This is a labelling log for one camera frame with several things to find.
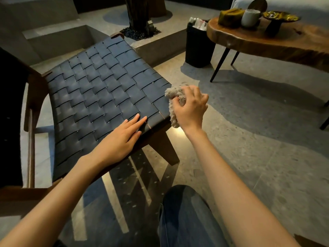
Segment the woven leather seat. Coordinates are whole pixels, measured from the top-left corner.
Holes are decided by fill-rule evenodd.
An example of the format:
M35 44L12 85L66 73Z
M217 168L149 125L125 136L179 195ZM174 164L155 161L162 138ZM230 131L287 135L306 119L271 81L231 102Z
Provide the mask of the woven leather seat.
M143 134L169 122L164 91L171 84L121 37L107 38L61 63L46 80L55 125L54 181L125 119L147 116Z

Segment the forearm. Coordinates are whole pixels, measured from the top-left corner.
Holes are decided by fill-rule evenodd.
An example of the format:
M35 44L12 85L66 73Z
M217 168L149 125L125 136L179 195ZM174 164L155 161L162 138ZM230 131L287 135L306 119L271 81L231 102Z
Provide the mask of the forearm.
M202 130L187 133L235 244L298 246L274 215L229 167Z
M100 172L90 161L88 155L80 158L68 175L0 242L0 246L52 246L80 197Z

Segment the fluffy gray cloth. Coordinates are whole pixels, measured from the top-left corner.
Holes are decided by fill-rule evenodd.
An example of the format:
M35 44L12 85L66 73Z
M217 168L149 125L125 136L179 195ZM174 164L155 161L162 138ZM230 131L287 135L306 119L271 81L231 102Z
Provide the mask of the fluffy gray cloth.
M179 128L179 123L176 119L174 108L172 106L172 99L174 99L175 97L178 97L179 103L181 104L181 106L185 105L186 97L183 92L183 89L181 86L172 86L172 87L166 89L165 96L169 99L169 112L170 112L171 126L174 128Z

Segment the live edge wooden table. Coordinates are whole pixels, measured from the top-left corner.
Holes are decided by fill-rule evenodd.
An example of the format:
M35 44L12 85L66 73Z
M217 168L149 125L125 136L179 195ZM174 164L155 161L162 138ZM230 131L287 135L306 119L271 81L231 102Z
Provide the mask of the live edge wooden table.
M240 52L266 58L294 62L329 72L329 30L302 22L283 23L275 37L267 37L265 29L270 21L261 18L256 29L227 28L219 25L218 17L207 26L207 36L216 44L226 47L210 82L215 78L230 49L236 50L231 62ZM329 124L329 118L321 129Z

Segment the dark wall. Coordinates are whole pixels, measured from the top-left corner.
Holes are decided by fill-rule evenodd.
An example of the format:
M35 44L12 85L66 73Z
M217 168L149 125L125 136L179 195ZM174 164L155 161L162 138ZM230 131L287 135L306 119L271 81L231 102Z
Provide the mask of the dark wall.
M233 0L169 0L178 3L186 3L194 6L226 10L231 7Z
M78 13L126 4L125 0L73 0Z

